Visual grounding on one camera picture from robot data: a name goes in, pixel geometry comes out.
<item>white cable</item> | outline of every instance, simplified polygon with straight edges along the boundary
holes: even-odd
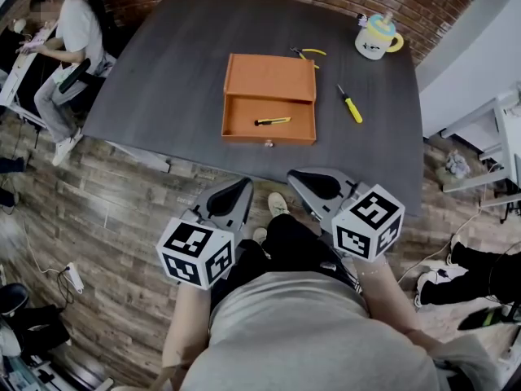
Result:
[[[33,260],[34,260],[34,263],[36,264],[36,267],[38,268],[38,270],[42,273],[42,274],[46,274],[47,272],[56,272],[59,274],[60,271],[58,270],[55,270],[53,268],[49,268],[47,270],[42,270],[42,268],[40,268],[40,266],[38,265],[38,261],[36,260],[36,256],[34,255],[34,251],[33,251],[33,248],[31,247],[31,242],[29,242],[29,237],[27,235],[27,228],[25,227],[25,220],[24,218],[22,217],[22,222],[24,223],[24,233],[25,233],[25,239],[27,240],[27,245],[29,247],[29,250],[31,251],[31,254],[33,255]]]
[[[498,166],[498,165],[499,165],[499,163],[496,163],[496,164],[492,165],[492,166],[490,167],[490,169],[488,170],[487,175],[490,174],[490,173],[492,172],[492,170],[493,170],[496,166]],[[482,203],[484,203],[484,201],[485,201],[485,197],[486,197],[486,195],[487,195],[487,185],[488,185],[488,184],[485,184],[485,187],[484,187],[484,190],[483,190],[483,201],[482,201]],[[478,213],[476,213],[474,216],[472,216],[471,218],[469,218],[465,223],[463,223],[463,224],[462,224],[462,225],[461,225],[461,226],[456,230],[456,233],[454,233],[454,235],[451,236],[449,242],[447,242],[447,243],[444,245],[444,247],[443,247],[442,249],[440,249],[438,252],[434,252],[434,253],[432,253],[432,254],[429,255],[428,257],[424,257],[420,262],[418,262],[417,264],[414,264],[413,266],[411,266],[411,267],[410,267],[410,268],[409,268],[409,269],[408,269],[408,270],[407,270],[407,271],[406,271],[406,272],[405,272],[405,273],[400,277],[400,279],[398,279],[398,283],[400,283],[400,282],[405,278],[405,276],[406,276],[406,275],[407,275],[411,270],[413,270],[413,269],[416,268],[417,266],[422,265],[422,264],[423,264],[427,259],[430,259],[430,258],[436,256],[438,253],[442,253],[442,252],[444,251],[444,249],[447,248],[447,246],[450,244],[450,241],[452,240],[452,238],[453,238],[455,235],[457,235],[457,234],[459,233],[459,231],[460,231],[463,227],[465,227],[465,226],[466,226],[467,224],[469,224],[472,220],[474,220],[474,218],[478,217],[478,216],[481,214],[481,212],[483,211],[483,209],[481,208],[481,204],[480,204],[478,207],[479,207],[479,211],[478,211]]]

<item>gray pants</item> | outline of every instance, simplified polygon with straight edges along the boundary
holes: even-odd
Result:
[[[84,82],[76,81],[71,88],[61,94],[51,76],[34,95],[36,108],[55,143],[63,142],[77,132],[77,126],[63,108],[63,104],[74,99],[86,87],[87,85]]]

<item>yellow screwdriver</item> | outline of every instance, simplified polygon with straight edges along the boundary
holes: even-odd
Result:
[[[340,84],[336,85],[339,87],[340,93],[342,93],[342,98],[344,99],[344,102],[348,105],[349,111],[351,112],[352,116],[355,118],[356,123],[362,123],[360,112],[357,109],[357,106],[355,106],[355,103],[352,102],[351,97],[349,97],[344,90],[342,90],[342,87]]]

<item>yellow mug handle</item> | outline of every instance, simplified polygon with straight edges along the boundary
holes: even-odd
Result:
[[[394,37],[398,40],[398,42],[395,43],[393,46],[388,47],[386,52],[396,52],[396,51],[399,51],[401,49],[401,47],[404,45],[404,38],[399,33],[394,35]]]

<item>white cube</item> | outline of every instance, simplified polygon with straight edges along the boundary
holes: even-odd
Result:
[[[167,276],[204,290],[235,263],[233,233],[175,217],[155,249]]]
[[[398,239],[404,213],[400,201],[375,185],[331,221],[335,248],[374,261]]]

